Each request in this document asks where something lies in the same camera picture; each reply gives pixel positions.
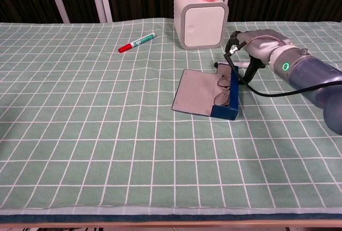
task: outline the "white speaker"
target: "white speaker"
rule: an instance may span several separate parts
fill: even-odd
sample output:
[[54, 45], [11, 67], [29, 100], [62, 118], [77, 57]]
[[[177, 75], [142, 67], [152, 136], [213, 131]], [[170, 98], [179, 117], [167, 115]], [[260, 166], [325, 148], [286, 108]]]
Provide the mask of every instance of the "white speaker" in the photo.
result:
[[185, 50], [221, 46], [227, 18], [228, 6], [222, 0], [174, 0], [174, 26]]

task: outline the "eyeglass case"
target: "eyeglass case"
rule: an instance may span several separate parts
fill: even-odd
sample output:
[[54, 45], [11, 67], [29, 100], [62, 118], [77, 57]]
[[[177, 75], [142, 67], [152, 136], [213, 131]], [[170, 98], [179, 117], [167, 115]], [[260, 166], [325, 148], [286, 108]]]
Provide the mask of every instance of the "eyeglass case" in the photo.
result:
[[[222, 75], [230, 76], [229, 105], [214, 104], [223, 90], [217, 85]], [[219, 63], [216, 73], [185, 69], [172, 103], [172, 110], [219, 119], [235, 120], [238, 114], [238, 77], [230, 65]]]

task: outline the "green grid tablecloth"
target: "green grid tablecloth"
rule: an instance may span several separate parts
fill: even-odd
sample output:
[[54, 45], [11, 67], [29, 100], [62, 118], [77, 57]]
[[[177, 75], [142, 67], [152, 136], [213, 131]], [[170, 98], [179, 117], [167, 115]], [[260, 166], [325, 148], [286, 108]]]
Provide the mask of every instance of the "green grid tablecloth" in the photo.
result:
[[[229, 34], [264, 28], [342, 68], [342, 24], [227, 23]], [[152, 41], [118, 53], [152, 31]], [[171, 110], [183, 70], [214, 73], [223, 49], [183, 50], [172, 19], [1, 24], [0, 210], [342, 213], [342, 137], [301, 95], [265, 98], [241, 87], [235, 121]], [[269, 68], [251, 86], [292, 90]]]

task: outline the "green indicator light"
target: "green indicator light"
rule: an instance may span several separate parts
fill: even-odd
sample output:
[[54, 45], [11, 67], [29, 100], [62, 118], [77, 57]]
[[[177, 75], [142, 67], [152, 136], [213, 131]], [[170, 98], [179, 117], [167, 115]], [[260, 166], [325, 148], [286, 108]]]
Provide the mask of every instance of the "green indicator light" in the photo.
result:
[[283, 64], [283, 70], [287, 71], [290, 68], [290, 64], [289, 63], [285, 63]]

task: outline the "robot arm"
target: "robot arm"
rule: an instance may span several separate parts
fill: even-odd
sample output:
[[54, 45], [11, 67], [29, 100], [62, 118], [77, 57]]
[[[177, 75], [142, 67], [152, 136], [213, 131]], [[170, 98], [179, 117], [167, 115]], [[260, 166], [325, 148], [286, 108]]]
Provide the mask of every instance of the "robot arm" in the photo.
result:
[[[271, 30], [232, 33], [224, 57], [233, 67], [230, 56], [243, 48], [251, 57], [240, 84], [261, 96], [275, 97], [303, 93], [311, 103], [323, 109], [324, 121], [338, 135], [342, 135], [342, 72], [291, 43], [282, 34]], [[255, 91], [248, 83], [260, 68], [269, 66], [278, 77], [296, 91], [275, 95]]]

